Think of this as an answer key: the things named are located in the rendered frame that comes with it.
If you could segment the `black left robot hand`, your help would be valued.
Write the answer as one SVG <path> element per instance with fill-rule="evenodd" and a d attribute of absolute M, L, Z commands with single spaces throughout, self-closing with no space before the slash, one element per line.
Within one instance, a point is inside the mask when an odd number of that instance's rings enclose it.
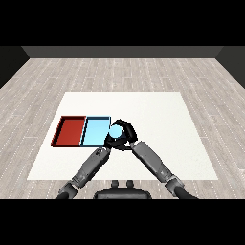
<path fill-rule="evenodd" d="M 114 148 L 121 151 L 130 150 L 131 147 L 125 146 L 126 143 L 127 143 L 127 139 L 125 137 L 112 138 L 110 135 L 107 135 L 104 140 L 103 146 L 108 149 Z"/>

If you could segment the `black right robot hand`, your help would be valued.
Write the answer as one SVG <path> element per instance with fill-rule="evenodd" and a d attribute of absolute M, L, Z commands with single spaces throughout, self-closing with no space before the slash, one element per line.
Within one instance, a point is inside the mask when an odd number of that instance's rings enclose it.
<path fill-rule="evenodd" d="M 123 131 L 125 133 L 125 138 L 127 139 L 127 143 L 125 144 L 125 146 L 130 146 L 132 149 L 132 147 L 134 146 L 134 143 L 138 140 L 136 131 L 134 127 L 132 126 L 132 124 L 124 120 L 116 120 L 112 125 L 114 124 L 119 125 L 123 128 Z"/>

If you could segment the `light blue shallow open box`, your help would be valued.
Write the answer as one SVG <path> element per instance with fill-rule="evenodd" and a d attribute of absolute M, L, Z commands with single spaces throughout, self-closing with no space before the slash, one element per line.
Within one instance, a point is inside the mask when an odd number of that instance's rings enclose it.
<path fill-rule="evenodd" d="M 110 129 L 111 118 L 109 116 L 88 116 L 82 129 L 81 147 L 100 147 Z"/>

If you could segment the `red shallow open box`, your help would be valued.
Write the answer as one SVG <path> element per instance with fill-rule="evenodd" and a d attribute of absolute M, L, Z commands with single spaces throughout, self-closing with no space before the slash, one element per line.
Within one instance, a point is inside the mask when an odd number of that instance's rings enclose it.
<path fill-rule="evenodd" d="M 79 147 L 85 116 L 62 116 L 51 141 L 52 147 Z"/>

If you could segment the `dark grey robot body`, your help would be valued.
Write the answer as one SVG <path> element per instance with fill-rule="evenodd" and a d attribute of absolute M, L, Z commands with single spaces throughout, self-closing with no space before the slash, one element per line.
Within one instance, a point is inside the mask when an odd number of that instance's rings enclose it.
<path fill-rule="evenodd" d="M 132 180 L 126 181 L 126 187 L 120 188 L 119 181 L 113 180 L 109 189 L 97 191 L 94 199 L 151 199 L 148 191 L 136 189 Z"/>

